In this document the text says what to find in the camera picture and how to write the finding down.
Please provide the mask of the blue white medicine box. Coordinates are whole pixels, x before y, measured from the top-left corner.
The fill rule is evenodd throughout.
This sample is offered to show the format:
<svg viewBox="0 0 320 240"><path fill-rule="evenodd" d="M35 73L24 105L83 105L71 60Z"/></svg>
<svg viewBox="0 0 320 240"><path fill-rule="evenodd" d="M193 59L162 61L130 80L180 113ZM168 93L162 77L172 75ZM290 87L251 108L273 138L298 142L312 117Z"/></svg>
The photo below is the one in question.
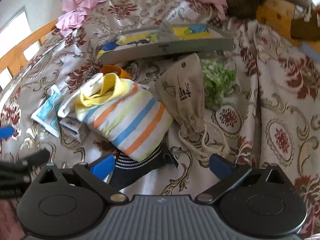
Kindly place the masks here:
<svg viewBox="0 0 320 240"><path fill-rule="evenodd" d="M83 142L90 133L86 124L70 116L61 119L59 124L63 133L77 142Z"/></svg>

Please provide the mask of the pink fluffy blanket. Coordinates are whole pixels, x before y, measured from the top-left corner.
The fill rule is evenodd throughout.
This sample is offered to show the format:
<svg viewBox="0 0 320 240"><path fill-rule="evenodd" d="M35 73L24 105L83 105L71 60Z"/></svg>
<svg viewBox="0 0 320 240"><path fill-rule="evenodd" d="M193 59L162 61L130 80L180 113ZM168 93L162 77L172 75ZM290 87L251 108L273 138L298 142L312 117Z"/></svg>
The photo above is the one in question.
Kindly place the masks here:
<svg viewBox="0 0 320 240"><path fill-rule="evenodd" d="M0 208L0 238L1 240L19 240L24 237L24 232L17 220L12 202L1 199Z"/></svg>

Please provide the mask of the striped pastel sock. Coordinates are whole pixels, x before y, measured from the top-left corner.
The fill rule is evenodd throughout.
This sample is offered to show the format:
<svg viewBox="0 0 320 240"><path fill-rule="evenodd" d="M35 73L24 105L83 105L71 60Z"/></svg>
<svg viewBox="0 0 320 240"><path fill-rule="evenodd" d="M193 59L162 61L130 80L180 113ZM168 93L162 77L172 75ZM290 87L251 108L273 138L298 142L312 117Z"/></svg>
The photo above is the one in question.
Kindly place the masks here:
<svg viewBox="0 0 320 240"><path fill-rule="evenodd" d="M75 114L137 162L156 149L173 122L147 88L114 73L100 73L79 89Z"/></svg>

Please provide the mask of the green pellets plastic bag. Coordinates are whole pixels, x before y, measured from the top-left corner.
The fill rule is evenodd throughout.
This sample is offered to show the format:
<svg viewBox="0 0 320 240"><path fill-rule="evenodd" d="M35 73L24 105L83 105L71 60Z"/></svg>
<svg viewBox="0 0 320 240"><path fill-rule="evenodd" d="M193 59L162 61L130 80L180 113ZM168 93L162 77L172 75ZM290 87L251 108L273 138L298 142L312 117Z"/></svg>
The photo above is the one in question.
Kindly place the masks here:
<svg viewBox="0 0 320 240"><path fill-rule="evenodd" d="M228 94L235 83L236 71L227 69L217 59L201 59L201 68L204 86L204 104L207 109L218 110L226 94Z"/></svg>

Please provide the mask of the brown cloth on frame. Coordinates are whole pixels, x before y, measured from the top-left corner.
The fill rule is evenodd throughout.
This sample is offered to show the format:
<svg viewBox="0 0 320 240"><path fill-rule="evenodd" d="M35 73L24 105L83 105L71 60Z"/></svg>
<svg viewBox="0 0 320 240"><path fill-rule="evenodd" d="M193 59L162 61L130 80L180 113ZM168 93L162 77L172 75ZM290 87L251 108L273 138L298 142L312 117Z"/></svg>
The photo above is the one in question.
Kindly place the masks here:
<svg viewBox="0 0 320 240"><path fill-rule="evenodd" d="M294 39L319 41L319 5L310 13L291 21L290 35Z"/></svg>

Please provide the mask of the beige drawstring pouch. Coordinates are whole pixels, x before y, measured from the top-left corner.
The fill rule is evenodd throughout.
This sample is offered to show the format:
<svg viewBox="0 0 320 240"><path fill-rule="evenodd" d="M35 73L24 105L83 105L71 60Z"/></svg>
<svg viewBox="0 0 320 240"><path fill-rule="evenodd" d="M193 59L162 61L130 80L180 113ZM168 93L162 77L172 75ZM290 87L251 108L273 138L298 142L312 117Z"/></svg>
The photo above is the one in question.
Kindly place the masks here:
<svg viewBox="0 0 320 240"><path fill-rule="evenodd" d="M180 125L183 138L204 131L204 86L197 54L172 64L156 81L155 89L167 111Z"/></svg>

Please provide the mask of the window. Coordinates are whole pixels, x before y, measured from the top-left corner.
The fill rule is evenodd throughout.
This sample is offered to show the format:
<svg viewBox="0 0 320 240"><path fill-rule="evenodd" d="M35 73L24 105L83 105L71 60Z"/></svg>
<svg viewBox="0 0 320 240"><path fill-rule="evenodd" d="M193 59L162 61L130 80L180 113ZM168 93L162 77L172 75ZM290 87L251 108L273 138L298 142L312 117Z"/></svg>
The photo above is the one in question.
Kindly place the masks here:
<svg viewBox="0 0 320 240"><path fill-rule="evenodd" d="M25 7L21 7L1 29L1 57L9 52L14 46L18 45L23 39L27 38L33 32L31 31ZM39 51L40 42L37 41L28 47L23 55L27 60L31 60ZM8 68L1 70L1 91L12 80L12 75Z"/></svg>

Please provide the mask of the floral satin bed cover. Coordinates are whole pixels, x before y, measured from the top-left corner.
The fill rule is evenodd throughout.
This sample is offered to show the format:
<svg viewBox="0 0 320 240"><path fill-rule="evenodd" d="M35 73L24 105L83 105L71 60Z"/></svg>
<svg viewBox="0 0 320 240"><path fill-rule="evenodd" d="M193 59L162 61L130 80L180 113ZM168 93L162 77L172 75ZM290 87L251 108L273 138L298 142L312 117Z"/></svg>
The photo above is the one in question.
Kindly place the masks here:
<svg viewBox="0 0 320 240"><path fill-rule="evenodd" d="M319 64L269 27L230 18L221 23L199 0L109 0L95 7L68 37L54 31L1 93L1 126L15 133L1 141L1 160L15 163L41 148L65 168L107 153L108 141L90 132L83 142L55 137L31 115L56 85L72 93L100 72L101 46L119 31L170 24L210 23L230 33L227 66L236 83L222 107L205 111L230 146L230 159L253 167L278 164L306 204L300 235L319 239Z"/></svg>

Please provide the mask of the wooden bed rail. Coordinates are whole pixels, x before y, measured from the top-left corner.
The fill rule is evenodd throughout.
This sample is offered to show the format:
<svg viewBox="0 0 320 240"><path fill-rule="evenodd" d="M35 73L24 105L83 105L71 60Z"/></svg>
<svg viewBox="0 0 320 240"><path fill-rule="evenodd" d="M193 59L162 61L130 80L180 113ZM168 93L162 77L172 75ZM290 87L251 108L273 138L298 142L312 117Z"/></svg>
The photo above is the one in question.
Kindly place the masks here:
<svg viewBox="0 0 320 240"><path fill-rule="evenodd" d="M28 64L23 52L36 42L39 42L40 46L42 46L46 41L46 35L55 29L56 23L57 19L49 22L8 51L1 58L0 71L2 72L7 68L11 76L15 77Z"/></svg>

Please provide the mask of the teal white mask packet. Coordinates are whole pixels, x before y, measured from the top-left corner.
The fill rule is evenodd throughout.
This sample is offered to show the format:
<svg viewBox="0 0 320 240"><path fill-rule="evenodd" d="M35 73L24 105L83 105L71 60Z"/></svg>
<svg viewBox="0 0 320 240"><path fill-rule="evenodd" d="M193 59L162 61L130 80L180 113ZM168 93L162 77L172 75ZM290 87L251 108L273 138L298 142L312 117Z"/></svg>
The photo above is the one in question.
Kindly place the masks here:
<svg viewBox="0 0 320 240"><path fill-rule="evenodd" d="M31 118L55 137L60 136L60 126L57 112L63 100L63 96L56 85L48 90L46 101L31 115Z"/></svg>

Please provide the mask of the black white striped sock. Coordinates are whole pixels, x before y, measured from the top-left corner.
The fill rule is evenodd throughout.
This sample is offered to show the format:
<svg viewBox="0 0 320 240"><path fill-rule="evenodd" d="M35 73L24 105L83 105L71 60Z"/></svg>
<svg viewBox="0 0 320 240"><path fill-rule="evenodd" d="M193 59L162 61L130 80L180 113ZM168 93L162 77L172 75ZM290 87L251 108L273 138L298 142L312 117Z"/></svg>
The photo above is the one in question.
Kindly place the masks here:
<svg viewBox="0 0 320 240"><path fill-rule="evenodd" d="M116 157L115 168L107 183L117 190L130 186L142 176L165 165L175 165L178 168L178 161L164 141L141 162L131 159L123 152L117 152L114 156Z"/></svg>

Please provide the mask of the wooden bunk frame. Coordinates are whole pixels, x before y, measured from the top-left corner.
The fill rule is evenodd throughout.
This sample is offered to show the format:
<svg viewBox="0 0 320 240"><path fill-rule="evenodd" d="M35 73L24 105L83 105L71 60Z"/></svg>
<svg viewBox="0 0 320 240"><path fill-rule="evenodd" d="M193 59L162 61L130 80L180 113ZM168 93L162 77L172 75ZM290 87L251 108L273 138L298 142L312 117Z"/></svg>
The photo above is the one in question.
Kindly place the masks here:
<svg viewBox="0 0 320 240"><path fill-rule="evenodd" d="M268 25L279 35L286 38L295 46L307 43L315 51L319 52L319 41L304 41L294 39L290 35L291 21L310 13L310 7L298 10L299 6L286 0L265 0L258 6L256 19L259 23Z"/></svg>

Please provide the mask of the grey storage tray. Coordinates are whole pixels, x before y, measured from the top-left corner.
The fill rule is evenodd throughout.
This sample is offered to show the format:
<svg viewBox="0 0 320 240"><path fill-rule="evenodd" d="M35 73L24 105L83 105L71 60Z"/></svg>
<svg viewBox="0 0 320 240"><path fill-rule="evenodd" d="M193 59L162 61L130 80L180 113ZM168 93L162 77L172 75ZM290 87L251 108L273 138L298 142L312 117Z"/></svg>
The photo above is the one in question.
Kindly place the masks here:
<svg viewBox="0 0 320 240"><path fill-rule="evenodd" d="M122 31L119 34L126 34L135 31L144 31L151 29L159 29L161 27L185 27L188 25L197 25L197 24L183 24L183 25L170 25L170 24L161 24L159 27L150 27L150 28L141 28L130 31ZM202 51L217 51L217 50L232 50L233 49L233 38L231 35L217 29L216 27L203 24L207 27L212 38L202 38L198 40L184 40L184 41L171 41L171 42L159 42L152 44L145 44L141 46L133 46L130 48L120 49L111 51L104 54L101 59L103 64L116 64L126 61L132 61L135 59L141 59L145 57L155 57L163 55L172 55L172 54L184 54L184 53L196 53Z"/></svg>

